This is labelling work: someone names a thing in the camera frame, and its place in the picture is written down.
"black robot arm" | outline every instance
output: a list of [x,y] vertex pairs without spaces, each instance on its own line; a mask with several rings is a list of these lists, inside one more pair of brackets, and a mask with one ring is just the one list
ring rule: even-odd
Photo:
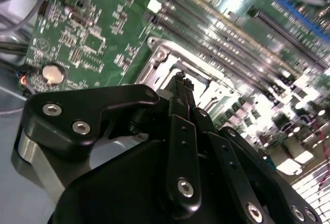
[[[215,129],[184,74],[167,90],[168,99],[127,85],[26,103],[16,151],[56,203],[50,223],[321,223],[234,129]],[[138,134],[148,138],[90,169],[101,137]]]

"silver screw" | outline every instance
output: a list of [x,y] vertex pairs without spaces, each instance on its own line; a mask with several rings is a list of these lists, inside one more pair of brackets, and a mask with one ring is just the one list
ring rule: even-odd
[[176,99],[177,100],[177,102],[181,105],[181,106],[183,106],[184,105],[184,102],[182,101],[182,99],[180,99],[180,98],[177,98]]
[[306,214],[311,218],[313,221],[317,221],[316,216],[310,211],[308,208],[305,208]]
[[44,114],[46,114],[48,116],[55,117],[62,113],[62,108],[57,104],[45,104],[42,107],[42,111]]
[[200,110],[200,114],[201,114],[203,117],[206,117],[206,116],[207,116],[207,112],[204,111],[204,110]]
[[84,121],[76,121],[72,125],[72,129],[74,132],[80,135],[86,135],[91,131],[91,127]]
[[292,206],[292,210],[293,210],[294,215],[295,215],[300,221],[304,221],[304,220],[305,220],[305,217],[304,217],[303,213],[301,213],[300,210],[297,209],[296,206]]
[[156,55],[157,59],[163,60],[165,59],[165,53],[163,51],[159,51]]
[[236,136],[235,132],[233,132],[232,130],[228,130],[228,133],[229,133],[231,136],[233,136],[233,137]]
[[147,96],[149,97],[155,97],[154,93],[152,91],[150,91],[149,89],[145,90],[145,93],[147,94]]
[[257,207],[255,207],[252,203],[249,203],[246,208],[248,213],[257,223],[262,223],[262,214]]
[[177,188],[185,197],[192,197],[194,195],[194,188],[192,185],[185,179],[180,179],[177,183]]

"motherboard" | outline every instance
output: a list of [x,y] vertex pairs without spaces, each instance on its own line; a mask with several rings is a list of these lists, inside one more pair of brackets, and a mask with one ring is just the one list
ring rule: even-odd
[[26,63],[38,92],[185,72],[217,128],[308,144],[330,118],[330,0],[45,0]]

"red wire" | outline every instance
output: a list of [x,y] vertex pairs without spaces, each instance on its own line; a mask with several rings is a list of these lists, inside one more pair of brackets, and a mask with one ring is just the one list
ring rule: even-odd
[[[316,130],[319,129],[319,125],[317,123],[317,121],[314,121],[313,123],[314,125],[314,128]],[[328,154],[328,148],[327,146],[325,145],[325,142],[324,142],[324,135],[322,133],[322,131],[318,131],[316,132],[316,134],[319,136],[320,140],[322,141],[322,146],[323,146],[323,155],[324,155],[324,158],[326,159],[326,164],[327,164],[327,168],[328,168],[328,171],[326,173],[326,175],[324,176],[324,178],[322,179],[322,181],[319,183],[319,190],[318,190],[318,195],[320,194],[320,191],[322,189],[322,186],[324,185],[324,183],[328,180],[328,178],[330,177],[330,164],[329,164],[329,154]]]
[[21,84],[25,85],[27,82],[26,82],[26,78],[25,76],[22,76],[21,77]]

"blue ram slot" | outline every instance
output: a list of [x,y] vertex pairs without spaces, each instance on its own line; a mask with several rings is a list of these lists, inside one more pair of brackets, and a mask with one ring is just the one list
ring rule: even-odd
[[275,1],[278,4],[280,4],[283,8],[285,8],[287,11],[289,11],[296,19],[304,23],[304,25],[310,31],[312,31],[317,37],[319,37],[319,39],[326,42],[327,44],[330,44],[330,37],[325,35],[320,27],[311,23],[306,17],[300,14],[291,3],[289,3],[286,0],[275,0]]

